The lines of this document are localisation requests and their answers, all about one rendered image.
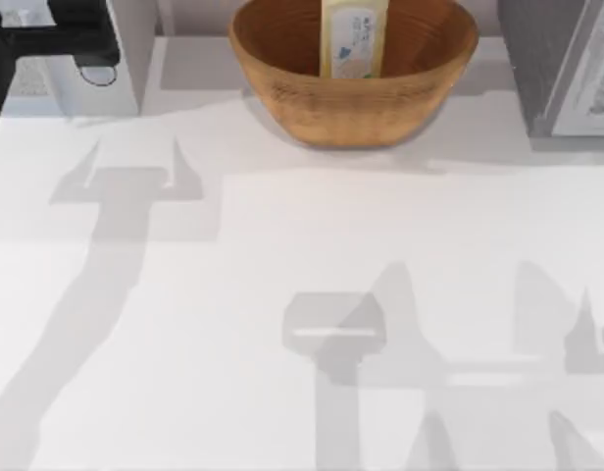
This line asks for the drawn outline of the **pale speckled cabinet door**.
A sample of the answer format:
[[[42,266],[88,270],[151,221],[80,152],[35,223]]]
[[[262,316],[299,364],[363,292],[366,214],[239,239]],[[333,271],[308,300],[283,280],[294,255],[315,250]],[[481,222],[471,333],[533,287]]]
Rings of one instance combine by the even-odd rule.
[[[604,0],[586,0],[560,78],[552,133],[604,137]]]

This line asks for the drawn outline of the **wooden bowl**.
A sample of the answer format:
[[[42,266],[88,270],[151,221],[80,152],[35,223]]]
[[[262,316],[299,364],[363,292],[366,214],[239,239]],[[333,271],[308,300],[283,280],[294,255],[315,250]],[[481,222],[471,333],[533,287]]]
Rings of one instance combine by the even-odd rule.
[[[293,138],[329,147],[389,146],[439,110],[478,45],[457,0],[388,0],[376,78],[321,75],[322,0],[247,0],[228,27],[246,79]]]

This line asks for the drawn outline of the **grey cabinet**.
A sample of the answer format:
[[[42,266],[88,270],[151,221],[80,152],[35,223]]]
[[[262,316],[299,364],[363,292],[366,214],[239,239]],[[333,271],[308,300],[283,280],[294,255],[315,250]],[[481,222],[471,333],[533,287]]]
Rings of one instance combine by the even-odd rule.
[[[521,110],[532,137],[552,133],[560,78],[586,0],[497,0]]]

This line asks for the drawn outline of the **pale yellow bottle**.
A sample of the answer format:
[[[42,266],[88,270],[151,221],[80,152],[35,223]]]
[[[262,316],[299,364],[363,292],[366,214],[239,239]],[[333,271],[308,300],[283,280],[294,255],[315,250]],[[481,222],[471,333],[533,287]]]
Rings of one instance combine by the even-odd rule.
[[[321,0],[320,77],[380,76],[389,0]]]

